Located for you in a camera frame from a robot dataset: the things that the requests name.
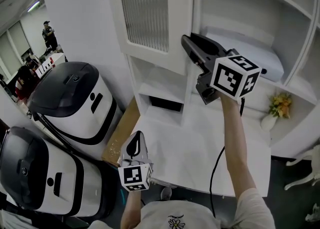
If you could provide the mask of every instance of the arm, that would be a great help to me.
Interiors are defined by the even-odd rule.
[[[224,116],[224,147],[235,197],[256,188],[247,166],[247,143],[237,101],[220,93]]]
[[[141,220],[141,191],[129,192],[121,218],[121,229],[135,228]]]
[[[51,31],[51,32],[49,32],[49,33],[46,33],[45,35],[46,36],[49,36],[49,35],[52,35],[54,33],[54,31]]]

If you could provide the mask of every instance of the person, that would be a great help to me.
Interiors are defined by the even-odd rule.
[[[35,58],[31,58],[30,56],[28,56],[25,59],[25,65],[32,71],[36,71],[38,69],[38,67],[40,66],[40,64],[38,63],[38,61]]]
[[[27,100],[35,89],[39,78],[35,72],[29,69],[26,65],[19,68],[17,75],[18,78],[15,82],[15,93],[23,103],[27,104]]]
[[[57,39],[55,36],[55,30],[49,26],[50,21],[44,21],[43,26],[44,29],[42,30],[42,37],[44,38],[45,46],[47,48],[51,47],[54,53],[57,53]]]
[[[37,57],[35,54],[32,54],[31,52],[29,52],[29,57],[30,57],[31,59],[34,59],[36,62],[39,61],[38,57]]]
[[[233,229],[275,229],[273,216],[256,188],[247,165],[247,144],[237,101],[220,93],[224,116],[224,146],[237,210]],[[220,229],[212,212],[190,201],[169,200],[171,189],[164,188],[161,200],[148,203],[141,211],[141,191],[129,192],[121,218],[121,229]],[[89,227],[109,228],[95,221]]]

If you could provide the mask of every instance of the wooden board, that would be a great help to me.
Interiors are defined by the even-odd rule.
[[[187,77],[162,67],[154,67],[141,84],[139,94],[170,100],[183,104],[185,102]]]
[[[136,99],[133,98],[109,139],[102,154],[102,160],[119,167],[117,161],[120,157],[121,147],[131,135],[139,117],[140,113],[137,102]]]

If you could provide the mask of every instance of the floor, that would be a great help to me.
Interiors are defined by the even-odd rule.
[[[302,161],[292,167],[286,167],[284,161],[271,161],[269,192],[265,202],[273,214],[277,229],[320,228],[318,224],[311,226],[305,222],[306,215],[312,213],[313,205],[315,203],[320,205],[320,183],[313,187],[310,183],[307,183],[294,186],[288,191],[284,190],[286,184],[306,177],[311,172],[310,166],[310,161]],[[143,201],[147,204],[158,200],[162,188],[157,184],[151,185],[148,191],[142,192]],[[127,192],[123,190],[122,196],[119,188],[117,202],[112,213],[107,218],[102,219],[113,229],[120,228],[120,220],[125,208],[124,201],[126,198]],[[172,199],[187,199],[211,209],[210,196],[206,193],[176,188],[172,191]],[[217,218],[225,222],[233,220],[237,205],[234,197],[222,198],[214,195],[213,203]]]

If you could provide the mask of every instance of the yellow flowers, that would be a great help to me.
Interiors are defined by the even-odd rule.
[[[269,114],[274,117],[290,118],[290,106],[292,104],[291,95],[288,93],[280,93],[270,98],[271,105]]]

